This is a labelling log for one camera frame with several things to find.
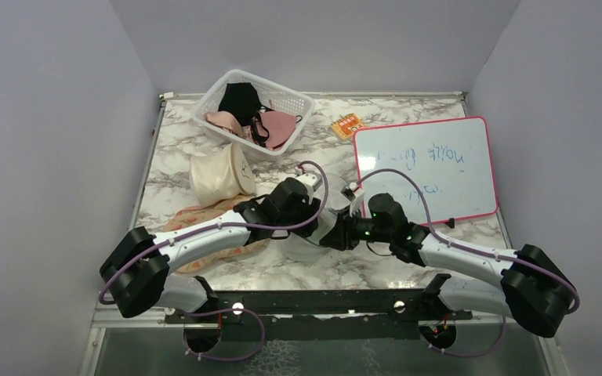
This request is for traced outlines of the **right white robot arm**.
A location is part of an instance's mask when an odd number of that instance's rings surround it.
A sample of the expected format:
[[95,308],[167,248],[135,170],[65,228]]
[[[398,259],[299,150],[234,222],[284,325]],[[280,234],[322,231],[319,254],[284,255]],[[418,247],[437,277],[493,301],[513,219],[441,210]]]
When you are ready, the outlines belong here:
[[422,311],[430,318],[476,310],[510,317],[532,334],[552,338],[576,300],[573,284],[541,248],[486,248],[452,239],[408,221],[388,193],[370,198],[368,209],[368,218],[350,207],[338,210],[318,244],[346,251],[361,242],[384,243],[402,262],[465,275],[450,277],[421,297]]

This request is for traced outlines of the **dusty pink black-trimmed bra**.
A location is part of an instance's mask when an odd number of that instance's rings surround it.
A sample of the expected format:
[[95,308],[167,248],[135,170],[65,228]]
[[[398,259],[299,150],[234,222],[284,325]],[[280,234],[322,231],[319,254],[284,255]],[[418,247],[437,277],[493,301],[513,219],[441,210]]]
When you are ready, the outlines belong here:
[[258,146],[277,150],[287,143],[302,119],[301,115],[276,110],[257,112],[250,128],[252,140]]

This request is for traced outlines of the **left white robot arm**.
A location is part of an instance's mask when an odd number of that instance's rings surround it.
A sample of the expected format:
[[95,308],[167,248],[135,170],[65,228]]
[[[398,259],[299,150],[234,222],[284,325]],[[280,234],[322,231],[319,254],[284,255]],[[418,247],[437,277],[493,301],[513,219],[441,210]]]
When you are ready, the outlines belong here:
[[188,298],[173,298],[165,290],[169,275],[208,255],[252,243],[277,239],[281,232],[309,236],[318,228],[323,201],[315,196],[324,180],[306,173],[287,178],[269,193],[234,206],[209,221],[152,234],[140,226],[121,239],[99,269],[105,285],[100,303],[116,305],[124,318],[133,318],[154,306],[172,303],[202,322],[212,317],[215,301],[204,284]]

